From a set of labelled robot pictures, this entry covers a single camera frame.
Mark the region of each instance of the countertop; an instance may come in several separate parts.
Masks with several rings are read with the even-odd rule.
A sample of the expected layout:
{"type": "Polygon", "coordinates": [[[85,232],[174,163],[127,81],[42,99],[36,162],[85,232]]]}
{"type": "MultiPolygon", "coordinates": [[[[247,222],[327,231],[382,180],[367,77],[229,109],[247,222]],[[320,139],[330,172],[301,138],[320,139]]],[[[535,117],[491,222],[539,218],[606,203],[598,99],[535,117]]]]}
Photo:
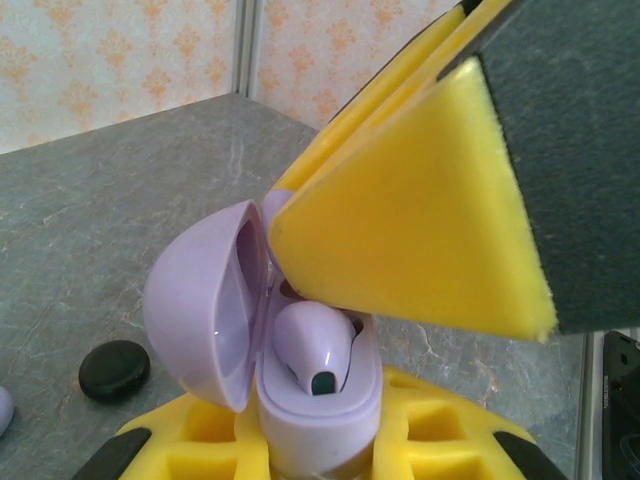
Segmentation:
{"type": "MultiPolygon", "coordinates": [[[[182,393],[142,328],[149,268],[196,221],[259,200],[314,134],[231,94],[0,156],[0,385],[17,404],[3,478],[70,478],[123,424],[182,393]],[[116,338],[141,343],[152,374],[102,406],[77,371],[116,338]]],[[[385,363],[527,428],[573,478],[582,336],[538,345],[376,323],[385,363]]]]}

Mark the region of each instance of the open case lid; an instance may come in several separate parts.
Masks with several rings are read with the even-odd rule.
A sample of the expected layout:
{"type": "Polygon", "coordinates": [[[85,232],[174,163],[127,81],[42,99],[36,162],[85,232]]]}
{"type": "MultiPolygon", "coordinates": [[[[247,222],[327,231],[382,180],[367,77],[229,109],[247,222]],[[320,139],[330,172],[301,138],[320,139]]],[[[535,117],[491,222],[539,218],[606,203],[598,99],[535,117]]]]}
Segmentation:
{"type": "Polygon", "coordinates": [[[187,391],[236,412],[246,407],[267,275],[260,214],[252,201],[196,223],[157,260],[143,295],[145,329],[187,391]]]}

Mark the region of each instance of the black round object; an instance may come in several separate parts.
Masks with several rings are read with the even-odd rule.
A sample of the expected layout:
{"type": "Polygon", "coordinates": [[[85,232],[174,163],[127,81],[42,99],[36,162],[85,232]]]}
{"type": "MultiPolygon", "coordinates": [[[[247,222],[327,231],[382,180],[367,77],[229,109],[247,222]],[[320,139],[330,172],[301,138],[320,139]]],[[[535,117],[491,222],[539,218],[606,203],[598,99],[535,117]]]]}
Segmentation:
{"type": "Polygon", "coordinates": [[[100,402],[125,400],[149,378],[151,362],[142,346],[113,340],[94,348],[80,365],[78,380],[87,397],[100,402]]]}

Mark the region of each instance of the wall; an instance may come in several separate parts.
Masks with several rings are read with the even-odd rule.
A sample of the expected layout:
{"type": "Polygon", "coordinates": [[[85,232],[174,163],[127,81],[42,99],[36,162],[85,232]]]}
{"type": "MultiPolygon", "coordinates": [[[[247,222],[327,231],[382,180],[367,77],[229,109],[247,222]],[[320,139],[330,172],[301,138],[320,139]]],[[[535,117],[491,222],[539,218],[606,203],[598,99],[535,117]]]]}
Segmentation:
{"type": "Polygon", "coordinates": [[[457,0],[259,0],[251,97],[316,128],[457,0]]]}
{"type": "Polygon", "coordinates": [[[235,0],[0,0],[0,153],[228,93],[235,0]]]}

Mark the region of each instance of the wireless earbud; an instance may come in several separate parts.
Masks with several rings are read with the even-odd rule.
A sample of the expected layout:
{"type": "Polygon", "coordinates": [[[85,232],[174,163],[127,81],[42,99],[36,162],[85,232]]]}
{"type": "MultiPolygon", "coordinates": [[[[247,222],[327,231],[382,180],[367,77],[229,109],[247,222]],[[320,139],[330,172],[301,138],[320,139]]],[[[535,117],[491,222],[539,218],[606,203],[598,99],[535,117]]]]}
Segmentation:
{"type": "Polygon", "coordinates": [[[313,301],[292,303],[274,320],[276,355],[309,395],[342,390],[355,336],[344,313],[313,301]]]}

